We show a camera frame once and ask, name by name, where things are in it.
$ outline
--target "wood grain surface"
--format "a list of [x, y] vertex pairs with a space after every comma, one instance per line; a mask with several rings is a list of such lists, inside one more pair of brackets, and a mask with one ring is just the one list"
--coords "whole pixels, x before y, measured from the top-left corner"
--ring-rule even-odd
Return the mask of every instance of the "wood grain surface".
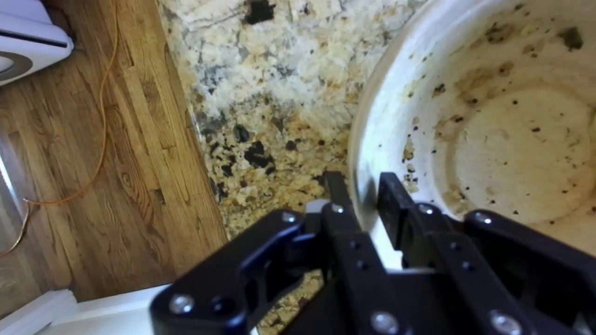
[[[52, 4], [71, 20], [75, 54], [0, 87], [0, 156], [19, 197], [32, 199], [60, 197], [93, 175], [97, 86], [114, 43], [116, 0]], [[22, 247], [0, 259], [0, 314], [50, 288], [69, 287], [91, 300], [160, 285], [225, 242], [157, 7], [117, 4], [121, 48], [106, 91], [106, 166], [82, 199], [41, 208]], [[21, 214], [6, 184], [0, 192], [6, 249]]]

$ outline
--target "screw head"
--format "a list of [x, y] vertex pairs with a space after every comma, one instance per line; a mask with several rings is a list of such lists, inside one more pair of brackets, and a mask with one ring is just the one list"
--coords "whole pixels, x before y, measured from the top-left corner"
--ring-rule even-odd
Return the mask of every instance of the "screw head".
[[373, 313], [371, 326], [376, 333], [382, 333], [382, 335], [393, 335], [399, 331], [399, 322], [395, 320], [393, 314], [386, 311]]
[[473, 214], [479, 221], [482, 221], [484, 225], [490, 225], [492, 223], [492, 218], [488, 218], [486, 214], [482, 212], [475, 212]]
[[337, 205], [337, 203], [332, 205], [332, 210], [337, 212], [337, 214], [343, 214], [343, 206]]
[[291, 214], [291, 212], [283, 212], [283, 214], [281, 214], [281, 221], [285, 221], [285, 223], [292, 223], [292, 221], [296, 221], [296, 216], [294, 216], [294, 214]]
[[503, 335], [522, 335], [522, 326], [516, 318], [503, 314], [499, 311], [494, 311], [490, 316], [492, 327]]
[[428, 206], [428, 205], [425, 205], [425, 203], [417, 205], [417, 208], [419, 208], [423, 214], [427, 214], [427, 216], [432, 216], [432, 214], [434, 214], [434, 208]]
[[188, 294], [175, 294], [170, 300], [170, 311], [173, 314], [186, 314], [192, 311], [192, 307], [194, 307], [194, 298]]
[[237, 309], [237, 303], [235, 300], [229, 300], [229, 298], [216, 298], [211, 301], [211, 309], [218, 316], [231, 316]]

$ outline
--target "granite countertop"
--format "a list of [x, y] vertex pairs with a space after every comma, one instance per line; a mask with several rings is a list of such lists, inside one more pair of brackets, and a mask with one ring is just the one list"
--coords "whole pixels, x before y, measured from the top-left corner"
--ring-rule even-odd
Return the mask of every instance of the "granite countertop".
[[[157, 0], [229, 238], [320, 197], [322, 171], [346, 173], [365, 80], [421, 0], [270, 4], [270, 20], [248, 24], [244, 0]], [[317, 288], [311, 275], [261, 333], [279, 331]]]

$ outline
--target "dirty bowl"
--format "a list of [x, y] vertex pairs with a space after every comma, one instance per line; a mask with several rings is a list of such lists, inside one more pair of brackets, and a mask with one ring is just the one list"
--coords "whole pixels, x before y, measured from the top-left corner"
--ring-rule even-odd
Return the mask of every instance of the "dirty bowl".
[[488, 208], [596, 255], [596, 2], [434, 0], [397, 37], [352, 128], [356, 214], [382, 171], [462, 218]]

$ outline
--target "orange cable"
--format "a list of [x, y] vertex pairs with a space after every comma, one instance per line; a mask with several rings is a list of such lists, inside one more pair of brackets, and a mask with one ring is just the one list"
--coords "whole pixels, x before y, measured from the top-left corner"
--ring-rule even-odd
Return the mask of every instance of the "orange cable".
[[99, 84], [99, 93], [97, 93], [99, 112], [101, 112], [101, 121], [102, 121], [102, 145], [101, 145], [101, 154], [99, 154], [93, 177], [84, 186], [80, 186], [73, 193], [63, 195], [60, 199], [35, 199], [34, 201], [34, 199], [26, 199], [24, 197], [22, 201], [26, 203], [26, 210], [24, 210], [24, 216], [22, 216], [22, 221], [21, 221], [19, 234], [17, 234], [15, 242], [11, 244], [11, 247], [8, 251], [0, 253], [0, 259], [11, 255], [22, 244], [22, 238], [24, 238], [28, 227], [30, 227], [30, 220], [37, 212], [37, 208], [65, 205], [65, 203], [71, 203], [71, 201], [82, 197], [97, 182], [97, 179], [99, 179], [99, 175], [101, 175], [101, 171], [104, 167], [106, 151], [108, 151], [108, 112], [106, 112], [106, 106], [104, 106], [104, 95], [106, 95], [108, 78], [110, 78], [112, 67], [116, 63], [117, 50], [119, 50], [117, 13], [119, 13], [119, 5], [117, 5], [117, 0], [114, 0], [114, 11], [112, 11], [112, 15], [114, 15], [112, 17], [112, 20], [114, 20], [114, 32], [112, 32], [114, 33], [114, 48], [112, 48], [110, 59], [106, 63], [106, 69], [102, 72], [102, 78], [101, 78], [101, 84]]

